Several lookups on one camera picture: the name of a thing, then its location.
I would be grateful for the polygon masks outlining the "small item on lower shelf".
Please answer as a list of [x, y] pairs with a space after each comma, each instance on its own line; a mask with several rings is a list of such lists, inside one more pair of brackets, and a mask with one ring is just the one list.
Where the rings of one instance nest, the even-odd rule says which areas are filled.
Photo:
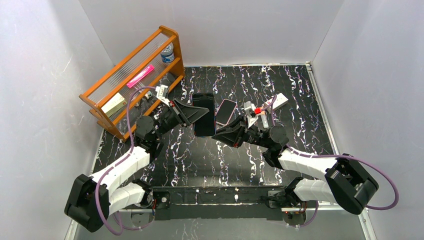
[[148, 91], [145, 95], [144, 98], [146, 98], [147, 100], [150, 99], [153, 96], [151, 91]]

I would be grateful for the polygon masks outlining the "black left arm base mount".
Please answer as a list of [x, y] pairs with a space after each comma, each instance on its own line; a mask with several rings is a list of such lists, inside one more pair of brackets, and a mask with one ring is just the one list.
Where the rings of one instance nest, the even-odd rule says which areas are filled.
[[170, 207], [171, 204], [171, 193], [165, 190], [153, 190], [153, 209], [165, 210]]

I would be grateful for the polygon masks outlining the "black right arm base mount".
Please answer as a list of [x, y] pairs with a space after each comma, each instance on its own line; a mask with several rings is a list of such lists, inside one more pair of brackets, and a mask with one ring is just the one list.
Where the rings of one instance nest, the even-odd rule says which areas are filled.
[[259, 200], [270, 209], [292, 206], [283, 190], [269, 190], [265, 195], [261, 195]]

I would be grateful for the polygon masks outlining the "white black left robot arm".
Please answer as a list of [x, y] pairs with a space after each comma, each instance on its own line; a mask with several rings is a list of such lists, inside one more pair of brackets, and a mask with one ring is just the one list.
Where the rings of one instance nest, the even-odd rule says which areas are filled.
[[124, 226], [119, 211], [134, 204], [153, 203], [152, 189], [142, 180], [122, 184], [139, 170], [152, 163], [162, 151], [162, 136], [181, 125], [188, 127], [207, 115], [207, 107], [187, 105], [178, 99], [155, 119], [143, 115], [136, 121], [135, 134], [130, 136], [131, 148], [104, 169], [89, 176], [79, 175], [73, 182], [64, 213], [93, 233], [102, 226], [114, 235], [121, 235]]

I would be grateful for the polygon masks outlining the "cream green box on shelf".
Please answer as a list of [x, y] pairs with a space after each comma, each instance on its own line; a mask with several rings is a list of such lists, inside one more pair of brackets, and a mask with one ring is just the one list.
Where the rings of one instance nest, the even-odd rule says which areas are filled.
[[116, 93], [104, 106], [101, 107], [101, 110], [108, 116], [111, 117], [121, 108], [125, 107], [127, 104], [126, 99], [120, 94]]

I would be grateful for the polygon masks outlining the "white red box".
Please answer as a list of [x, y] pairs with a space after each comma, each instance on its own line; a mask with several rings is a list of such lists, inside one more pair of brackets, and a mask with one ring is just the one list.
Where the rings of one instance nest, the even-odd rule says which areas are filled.
[[283, 95], [282, 93], [278, 93], [276, 95], [276, 99], [272, 104], [272, 108], [274, 110], [279, 109], [280, 107], [284, 106], [287, 102], [289, 101], [289, 99]]

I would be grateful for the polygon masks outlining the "orange white marker tube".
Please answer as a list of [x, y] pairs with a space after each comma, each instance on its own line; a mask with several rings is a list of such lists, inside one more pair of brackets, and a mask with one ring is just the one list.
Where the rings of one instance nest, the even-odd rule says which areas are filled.
[[262, 123], [262, 127], [264, 129], [268, 129], [269, 128], [269, 123], [268, 123], [268, 119], [267, 119], [267, 114], [265, 112], [261, 112], [259, 114], [260, 119], [261, 119], [261, 123]]

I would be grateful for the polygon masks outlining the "orange wooden shelf rack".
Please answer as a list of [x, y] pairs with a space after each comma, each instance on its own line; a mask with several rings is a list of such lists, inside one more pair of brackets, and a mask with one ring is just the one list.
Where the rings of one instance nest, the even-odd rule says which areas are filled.
[[179, 35], [161, 25], [79, 97], [99, 126], [126, 141], [136, 119], [160, 104], [155, 89], [166, 85], [171, 92], [184, 77]]

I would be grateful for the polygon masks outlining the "white blue round jar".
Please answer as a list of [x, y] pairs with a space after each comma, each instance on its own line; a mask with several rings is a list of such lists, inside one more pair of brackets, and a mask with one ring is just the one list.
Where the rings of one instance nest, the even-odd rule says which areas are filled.
[[167, 45], [160, 53], [161, 56], [161, 60], [164, 63], [171, 63], [174, 61], [175, 56], [174, 56], [174, 45], [172, 43], [170, 43], [169, 45]]

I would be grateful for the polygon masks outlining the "phone in pink case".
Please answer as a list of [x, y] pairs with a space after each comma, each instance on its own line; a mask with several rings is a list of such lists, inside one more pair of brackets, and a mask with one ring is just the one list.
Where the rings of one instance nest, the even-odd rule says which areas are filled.
[[228, 125], [236, 107], [237, 103], [235, 101], [224, 99], [215, 114], [216, 123], [221, 126]]

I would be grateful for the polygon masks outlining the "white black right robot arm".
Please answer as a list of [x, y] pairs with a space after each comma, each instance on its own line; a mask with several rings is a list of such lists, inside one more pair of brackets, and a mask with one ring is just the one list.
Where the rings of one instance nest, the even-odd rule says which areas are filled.
[[350, 155], [325, 157], [290, 149], [286, 130], [281, 125], [261, 130], [249, 126], [246, 117], [239, 116], [217, 130], [213, 139], [233, 148], [243, 143], [266, 148], [262, 157], [271, 167], [310, 176], [311, 179], [297, 177], [283, 193], [268, 197], [283, 206], [324, 201], [359, 215], [379, 189], [377, 181]]

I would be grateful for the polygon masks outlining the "pink flat box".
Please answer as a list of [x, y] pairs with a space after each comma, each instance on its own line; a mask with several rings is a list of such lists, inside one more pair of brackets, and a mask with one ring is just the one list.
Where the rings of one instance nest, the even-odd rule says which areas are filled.
[[133, 88], [135, 85], [137, 85], [139, 82], [141, 82], [144, 78], [147, 77], [151, 72], [155, 70], [155, 67], [150, 64], [147, 67], [145, 67], [143, 70], [141, 70], [135, 77], [133, 77], [126, 86], [128, 88]]

